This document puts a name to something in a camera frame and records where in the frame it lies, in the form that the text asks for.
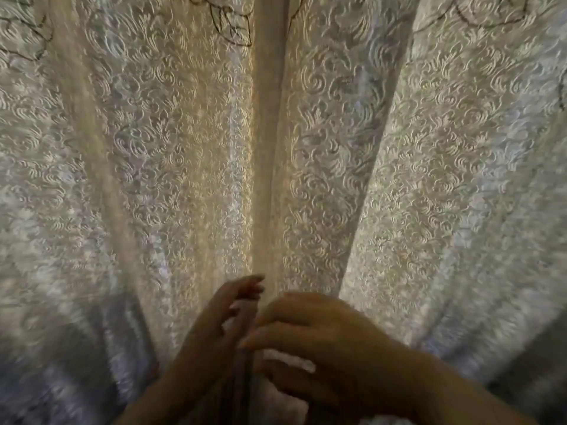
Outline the person's left hand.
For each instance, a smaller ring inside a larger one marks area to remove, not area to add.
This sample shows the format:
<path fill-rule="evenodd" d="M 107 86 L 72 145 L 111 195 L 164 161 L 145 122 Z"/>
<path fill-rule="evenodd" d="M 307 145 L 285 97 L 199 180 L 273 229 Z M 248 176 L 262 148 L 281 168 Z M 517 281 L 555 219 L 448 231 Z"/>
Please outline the person's left hand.
<path fill-rule="evenodd" d="M 260 300 L 264 279 L 264 275 L 254 274 L 223 283 L 189 330 L 174 364 L 231 366 L 237 346 L 234 350 L 223 349 L 223 300 Z"/>

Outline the person's right hand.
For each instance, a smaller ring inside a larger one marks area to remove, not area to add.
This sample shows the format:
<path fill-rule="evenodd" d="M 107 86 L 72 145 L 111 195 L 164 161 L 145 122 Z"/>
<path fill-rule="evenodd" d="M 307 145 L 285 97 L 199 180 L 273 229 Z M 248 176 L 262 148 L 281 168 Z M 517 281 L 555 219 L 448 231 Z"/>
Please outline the person's right hand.
<path fill-rule="evenodd" d="M 404 396 L 399 378 L 404 377 L 404 372 L 397 356 L 409 349 L 390 339 L 343 300 L 323 297 L 315 324 L 325 342 L 321 361 L 313 364 L 275 350 L 260 353 L 310 372 L 322 365 L 324 376 L 338 394 L 337 407 L 328 408 L 338 415 L 358 420 L 379 415 L 400 417 Z"/>

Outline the white lace curtain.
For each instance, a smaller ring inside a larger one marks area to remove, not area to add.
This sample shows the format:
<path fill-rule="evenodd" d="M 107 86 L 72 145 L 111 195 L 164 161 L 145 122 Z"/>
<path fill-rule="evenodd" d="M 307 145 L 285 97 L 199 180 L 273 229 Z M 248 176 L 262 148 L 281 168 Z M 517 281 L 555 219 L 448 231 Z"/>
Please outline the white lace curtain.
<path fill-rule="evenodd" d="M 567 0 L 290 0 L 266 299 L 567 425 Z"/>
<path fill-rule="evenodd" d="M 0 425 L 110 425 L 251 270 L 253 0 L 0 0 Z"/>

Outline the person's left forearm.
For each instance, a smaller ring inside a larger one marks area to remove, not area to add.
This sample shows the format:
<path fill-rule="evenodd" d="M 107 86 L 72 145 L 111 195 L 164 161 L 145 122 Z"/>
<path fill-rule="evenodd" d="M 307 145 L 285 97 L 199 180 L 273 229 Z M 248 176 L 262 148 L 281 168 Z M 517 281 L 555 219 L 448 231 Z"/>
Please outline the person's left forearm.
<path fill-rule="evenodd" d="M 220 382 L 226 369 L 172 364 L 111 425 L 175 425 Z"/>

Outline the person's right forearm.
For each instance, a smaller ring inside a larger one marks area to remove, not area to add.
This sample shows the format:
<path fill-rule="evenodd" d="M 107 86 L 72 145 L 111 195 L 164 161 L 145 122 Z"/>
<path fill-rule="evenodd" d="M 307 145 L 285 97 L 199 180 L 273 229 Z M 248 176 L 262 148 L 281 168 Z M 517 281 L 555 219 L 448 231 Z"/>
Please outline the person's right forearm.
<path fill-rule="evenodd" d="M 538 425 L 436 357 L 408 350 L 397 359 L 404 372 L 399 416 L 414 425 Z"/>

